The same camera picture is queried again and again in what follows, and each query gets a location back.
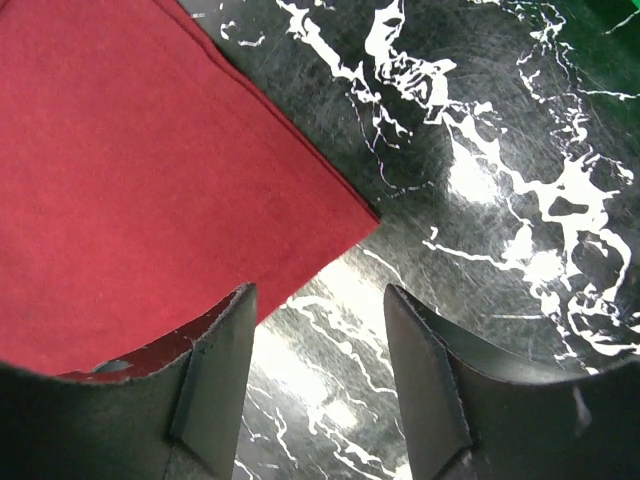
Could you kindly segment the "dark red t shirt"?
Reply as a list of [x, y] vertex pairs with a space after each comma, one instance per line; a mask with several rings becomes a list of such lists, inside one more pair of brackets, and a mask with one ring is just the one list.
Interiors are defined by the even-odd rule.
[[378, 219], [175, 1], [1, 5], [1, 358], [89, 370]]

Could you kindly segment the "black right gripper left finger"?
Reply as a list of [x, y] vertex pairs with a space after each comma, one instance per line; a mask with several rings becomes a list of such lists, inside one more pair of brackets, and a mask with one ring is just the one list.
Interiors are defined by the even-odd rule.
[[199, 318], [83, 373], [1, 367], [5, 479], [228, 479], [257, 321], [239, 286]]

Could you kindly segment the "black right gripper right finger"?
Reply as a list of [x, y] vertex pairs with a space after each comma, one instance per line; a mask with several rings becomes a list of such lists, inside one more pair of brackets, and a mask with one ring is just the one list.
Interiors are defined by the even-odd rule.
[[639, 364], [570, 372], [519, 357], [388, 285], [389, 353], [416, 479], [635, 479]]

